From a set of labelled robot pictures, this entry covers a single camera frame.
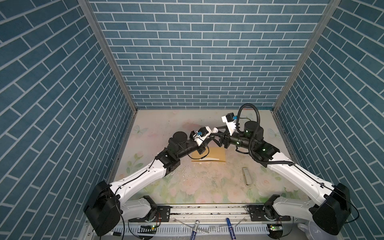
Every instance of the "black mounting plate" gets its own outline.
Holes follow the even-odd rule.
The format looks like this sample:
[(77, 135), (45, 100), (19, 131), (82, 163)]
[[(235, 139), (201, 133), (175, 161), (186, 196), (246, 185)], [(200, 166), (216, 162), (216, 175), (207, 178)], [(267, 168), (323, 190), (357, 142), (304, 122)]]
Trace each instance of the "black mounting plate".
[[(162, 222), (169, 222), (170, 206), (157, 206), (156, 212), (160, 213)], [(146, 218), (133, 218), (129, 222), (145, 222)]]
[[(265, 216), (265, 213), (263, 211), (264, 205), (248, 205), (247, 209), (250, 212), (249, 215), (251, 216), (251, 221), (253, 222), (259, 222), (259, 221), (277, 221), (277, 219), (268, 219)], [(290, 221), (290, 216), (282, 216), (280, 217), (281, 221)]]

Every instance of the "blue and white marker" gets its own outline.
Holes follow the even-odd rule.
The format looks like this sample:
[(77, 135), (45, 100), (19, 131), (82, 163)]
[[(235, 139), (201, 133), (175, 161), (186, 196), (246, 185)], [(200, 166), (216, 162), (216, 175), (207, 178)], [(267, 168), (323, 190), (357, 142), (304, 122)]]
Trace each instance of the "blue and white marker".
[(227, 218), (227, 224), (228, 224), (229, 234), (231, 235), (231, 239), (235, 240), (236, 239), (235, 232), (233, 231), (233, 227), (232, 227), (232, 224), (231, 224), (229, 218)]
[(195, 240), (195, 236), (196, 236), (196, 232), (197, 232), (198, 227), (199, 227), (199, 221), (196, 221), (195, 226), (193, 227), (193, 230), (192, 230), (192, 235), (191, 235), (190, 240)]

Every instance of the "blue brick wall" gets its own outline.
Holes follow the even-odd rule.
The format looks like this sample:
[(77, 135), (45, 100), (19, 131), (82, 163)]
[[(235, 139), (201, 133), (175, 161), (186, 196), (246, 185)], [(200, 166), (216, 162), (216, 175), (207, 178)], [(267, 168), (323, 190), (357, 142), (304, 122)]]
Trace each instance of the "blue brick wall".
[(73, 239), (132, 114), (76, 0), (0, 1), (0, 239)]
[(271, 109), (327, 3), (91, 1), (139, 108)]
[(351, 190), (361, 218), (345, 239), (383, 239), (383, 12), (342, 0), (277, 111), (300, 163)]

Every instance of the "table surface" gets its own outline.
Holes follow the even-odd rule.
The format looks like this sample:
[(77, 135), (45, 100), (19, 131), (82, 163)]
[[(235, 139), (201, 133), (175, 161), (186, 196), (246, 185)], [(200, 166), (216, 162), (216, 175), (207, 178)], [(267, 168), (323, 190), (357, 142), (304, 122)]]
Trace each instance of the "table surface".
[[(177, 131), (189, 133), (201, 127), (222, 126), (222, 116), (231, 110), (139, 110), (120, 161), (115, 180), (120, 180), (150, 163), (168, 145)], [(243, 110), (242, 118), (256, 120), (253, 110)], [(240, 120), (240, 129), (247, 119)], [(264, 140), (288, 155), (269, 110), (260, 110)], [(214, 142), (209, 147), (217, 146)], [(265, 202), (272, 194), (307, 200), (308, 196), (284, 177), (252, 160), (249, 155), (225, 149), (226, 162), (192, 162), (186, 156), (171, 174), (136, 193), (131, 200), (149, 195), (158, 204)], [(252, 185), (246, 187), (242, 168), (247, 167)]]

